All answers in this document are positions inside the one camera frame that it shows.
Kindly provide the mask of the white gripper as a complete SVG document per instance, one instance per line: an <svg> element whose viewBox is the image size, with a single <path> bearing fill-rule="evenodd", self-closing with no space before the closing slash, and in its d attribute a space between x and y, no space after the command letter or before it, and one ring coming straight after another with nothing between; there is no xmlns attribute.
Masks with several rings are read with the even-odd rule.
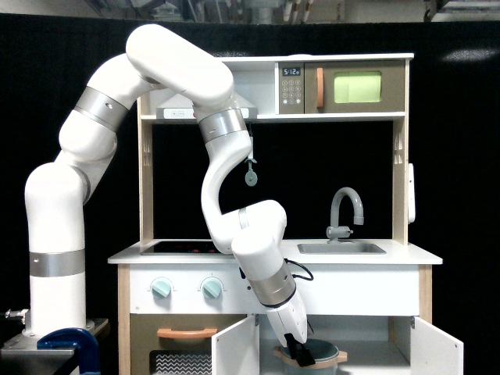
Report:
<svg viewBox="0 0 500 375"><path fill-rule="evenodd" d="M300 367L315 365L316 360L305 346L307 315L300 293L296 291L291 299L280 307L267 308L266 315L280 344L287 346L290 358Z"/></svg>

